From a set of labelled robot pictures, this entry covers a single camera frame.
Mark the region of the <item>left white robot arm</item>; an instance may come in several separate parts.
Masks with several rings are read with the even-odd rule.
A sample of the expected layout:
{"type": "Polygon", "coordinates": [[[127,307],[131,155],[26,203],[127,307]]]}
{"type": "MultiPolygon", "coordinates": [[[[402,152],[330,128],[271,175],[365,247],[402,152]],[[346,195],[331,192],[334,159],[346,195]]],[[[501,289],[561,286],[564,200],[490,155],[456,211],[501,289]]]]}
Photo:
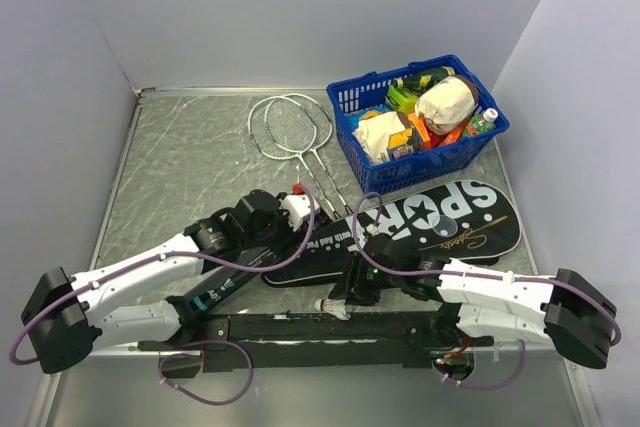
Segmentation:
{"type": "Polygon", "coordinates": [[[308,193],[253,190],[159,246],[116,264],[41,276],[22,314],[22,338],[46,374],[92,351],[136,341],[192,345],[204,317],[254,275],[292,263],[310,239],[308,193]]]}

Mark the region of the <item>black shuttlecock tube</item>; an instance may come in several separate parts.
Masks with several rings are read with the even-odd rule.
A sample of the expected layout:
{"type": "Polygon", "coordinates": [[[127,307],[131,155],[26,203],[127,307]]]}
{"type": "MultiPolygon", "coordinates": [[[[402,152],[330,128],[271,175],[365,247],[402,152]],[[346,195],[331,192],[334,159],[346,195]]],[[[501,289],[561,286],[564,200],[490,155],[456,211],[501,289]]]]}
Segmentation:
{"type": "MultiPolygon", "coordinates": [[[[279,255],[266,247],[243,252],[236,260],[238,264],[255,268],[269,267],[278,262],[279,255]]],[[[218,267],[204,281],[185,294],[187,306],[196,316],[211,312],[256,276],[257,273],[253,272],[218,267]]]]}

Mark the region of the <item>white shuttlecock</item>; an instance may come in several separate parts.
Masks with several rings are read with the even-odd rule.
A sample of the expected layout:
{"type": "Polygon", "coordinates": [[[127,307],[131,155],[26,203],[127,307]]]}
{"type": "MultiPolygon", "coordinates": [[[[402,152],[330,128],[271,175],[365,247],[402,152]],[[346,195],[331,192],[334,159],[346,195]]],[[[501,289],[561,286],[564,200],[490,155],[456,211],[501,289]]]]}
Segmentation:
{"type": "Polygon", "coordinates": [[[351,318],[345,300],[317,299],[314,303],[314,308],[341,321],[348,321],[351,318]]]}

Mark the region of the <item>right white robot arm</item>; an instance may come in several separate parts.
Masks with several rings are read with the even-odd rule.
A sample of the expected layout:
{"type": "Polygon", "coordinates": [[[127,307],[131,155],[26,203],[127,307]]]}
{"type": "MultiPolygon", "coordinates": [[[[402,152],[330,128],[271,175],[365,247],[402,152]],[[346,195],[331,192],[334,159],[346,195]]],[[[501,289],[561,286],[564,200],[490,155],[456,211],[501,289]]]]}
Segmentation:
{"type": "Polygon", "coordinates": [[[614,305],[569,269],[552,276],[498,272],[410,250],[377,234],[356,243],[329,297],[344,306],[370,306],[386,288],[441,303],[436,331],[448,345],[480,337],[536,343],[583,367],[603,369],[621,340],[614,305]]]}

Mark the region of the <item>black racket bag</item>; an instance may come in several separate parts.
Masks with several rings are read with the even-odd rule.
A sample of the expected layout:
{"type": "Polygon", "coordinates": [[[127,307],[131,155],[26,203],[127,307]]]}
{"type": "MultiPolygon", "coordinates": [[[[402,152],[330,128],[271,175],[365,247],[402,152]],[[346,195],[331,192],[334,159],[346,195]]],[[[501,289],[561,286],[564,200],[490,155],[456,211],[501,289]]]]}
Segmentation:
{"type": "MultiPolygon", "coordinates": [[[[478,180],[456,180],[403,198],[381,209],[358,215],[358,231],[374,221],[394,244],[409,252],[423,251],[448,258],[492,265],[521,240],[521,221],[508,196],[478,180]]],[[[355,249],[350,215],[318,224],[306,251],[285,268],[262,275],[274,288],[335,283],[355,249]]]]}

